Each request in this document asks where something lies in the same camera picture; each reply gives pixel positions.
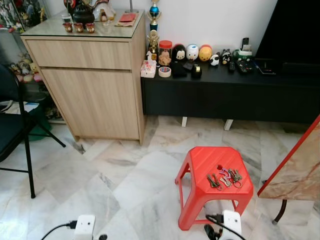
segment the metal table leg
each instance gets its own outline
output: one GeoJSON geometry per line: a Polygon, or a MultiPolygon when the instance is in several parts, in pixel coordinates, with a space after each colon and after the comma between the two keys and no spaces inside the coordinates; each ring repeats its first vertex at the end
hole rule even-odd
{"type": "Polygon", "coordinates": [[[278,215],[275,217],[274,220],[272,220],[272,224],[273,225],[277,225],[279,220],[281,219],[281,217],[284,215],[285,213],[285,210],[286,210],[286,206],[287,206],[287,200],[286,199],[283,199],[282,200],[282,205],[281,205],[281,209],[278,213],[278,215]]]}

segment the remote control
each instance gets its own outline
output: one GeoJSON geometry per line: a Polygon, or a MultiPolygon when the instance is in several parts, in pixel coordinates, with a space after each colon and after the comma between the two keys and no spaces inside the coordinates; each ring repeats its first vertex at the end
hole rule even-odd
{"type": "Polygon", "coordinates": [[[232,61],[229,63],[229,72],[233,73],[236,70],[235,63],[232,61]]]}
{"type": "Polygon", "coordinates": [[[254,70],[253,64],[249,61],[235,61],[236,66],[238,67],[240,73],[246,74],[251,73],[254,70]]]}

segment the black chair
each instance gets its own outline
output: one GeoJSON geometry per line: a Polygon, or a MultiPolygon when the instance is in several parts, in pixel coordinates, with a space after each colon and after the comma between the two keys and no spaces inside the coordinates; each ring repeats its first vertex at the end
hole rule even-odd
{"type": "Polygon", "coordinates": [[[0,113],[0,163],[4,161],[16,147],[24,140],[27,170],[0,167],[0,170],[28,173],[31,198],[35,198],[35,187],[32,173],[29,134],[38,125],[46,134],[36,136],[52,137],[62,147],[66,147],[56,136],[46,129],[36,118],[30,116],[24,109],[22,87],[12,71],[0,64],[0,102],[15,101],[19,103],[20,114],[0,113]]]}

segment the trophy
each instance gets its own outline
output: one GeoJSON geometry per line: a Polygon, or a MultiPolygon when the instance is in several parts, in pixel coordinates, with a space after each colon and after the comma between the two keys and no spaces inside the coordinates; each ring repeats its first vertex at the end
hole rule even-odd
{"type": "Polygon", "coordinates": [[[158,29],[158,23],[157,20],[160,18],[161,12],[159,11],[159,8],[157,6],[157,2],[159,0],[152,0],[153,4],[147,14],[148,18],[150,19],[150,31],[158,29]]]}
{"type": "Polygon", "coordinates": [[[148,50],[151,52],[151,59],[157,60],[157,54],[158,54],[158,41],[159,36],[156,30],[150,31],[150,36],[147,36],[149,40],[149,47],[148,50]]]}

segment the wooden cabinet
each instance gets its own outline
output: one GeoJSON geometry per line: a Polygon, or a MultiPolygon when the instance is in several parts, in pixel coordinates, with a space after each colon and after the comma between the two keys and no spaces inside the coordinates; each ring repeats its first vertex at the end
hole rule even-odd
{"type": "Polygon", "coordinates": [[[130,72],[43,69],[42,73],[76,136],[139,139],[130,72]]]}
{"type": "Polygon", "coordinates": [[[76,140],[128,139],[142,143],[144,11],[132,28],[95,24],[96,33],[91,35],[66,35],[60,19],[49,19],[21,38],[76,140]],[[58,34],[50,33],[57,23],[58,34]]]}

